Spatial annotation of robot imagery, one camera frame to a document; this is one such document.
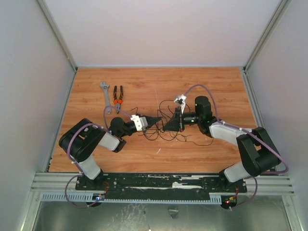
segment adjustable wrench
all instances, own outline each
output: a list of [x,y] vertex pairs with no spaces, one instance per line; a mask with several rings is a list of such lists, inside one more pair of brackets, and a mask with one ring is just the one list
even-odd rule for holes
[[[102,88],[102,90],[104,91],[104,95],[105,95],[105,104],[106,106],[110,106],[110,101],[109,101],[109,96],[108,96],[108,88],[110,85],[106,84],[105,81],[100,83],[100,87]],[[107,113],[110,114],[111,113],[111,107],[107,108]]]

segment white panel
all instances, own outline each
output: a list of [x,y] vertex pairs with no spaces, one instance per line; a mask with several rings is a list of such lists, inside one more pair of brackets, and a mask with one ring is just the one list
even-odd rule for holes
[[292,0],[249,71],[266,128],[308,218],[308,3]]
[[0,230],[17,230],[73,77],[35,0],[0,1]]
[[45,0],[78,66],[243,66],[280,0]]

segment orange and black handle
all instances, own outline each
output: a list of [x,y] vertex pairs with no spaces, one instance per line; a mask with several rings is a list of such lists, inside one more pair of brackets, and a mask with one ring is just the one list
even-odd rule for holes
[[122,85],[120,86],[120,97],[119,99],[117,99],[117,96],[116,96],[116,90],[117,90],[117,86],[115,86],[114,88],[114,103],[119,103],[121,104],[123,102],[123,87]]

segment wooden table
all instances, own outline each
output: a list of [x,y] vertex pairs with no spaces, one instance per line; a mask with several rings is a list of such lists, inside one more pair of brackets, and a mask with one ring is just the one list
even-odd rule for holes
[[[110,84],[108,91],[113,105],[113,88],[122,85],[124,97],[121,109],[130,115],[157,116],[162,100],[173,100],[178,94],[197,83],[206,85],[213,93],[218,105],[219,117],[226,122],[254,128],[255,122],[244,89],[242,76],[237,68],[116,68],[116,69],[79,69],[69,98],[61,127],[61,137],[83,118],[104,125],[105,107],[103,90],[99,83]],[[196,96],[208,96],[206,91],[197,87],[187,97],[187,104],[194,110]],[[162,111],[172,116],[167,106],[174,111],[176,104],[163,102]],[[107,114],[110,123],[115,116],[129,121],[125,115],[115,110]],[[210,146],[197,146],[192,142],[179,140],[165,141],[158,137],[149,141],[139,133],[125,137],[126,146],[122,151],[113,153],[103,147],[93,152],[94,159],[103,171],[108,172],[219,172],[240,160],[238,148],[215,139]],[[197,144],[210,144],[212,139],[201,134],[197,125],[187,126],[182,135],[190,135],[187,141]],[[162,134],[171,139],[169,134]],[[77,171],[68,160],[66,153],[56,146],[50,171]]]

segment pliers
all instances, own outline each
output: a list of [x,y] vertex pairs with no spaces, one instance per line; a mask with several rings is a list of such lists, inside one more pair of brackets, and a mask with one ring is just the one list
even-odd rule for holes
[[116,111],[116,113],[119,113],[119,109],[121,108],[121,103],[123,102],[123,87],[122,87],[122,85],[120,86],[120,98],[119,99],[117,99],[117,97],[116,97],[116,86],[115,86],[115,88],[114,88],[114,103],[115,103],[115,111]]

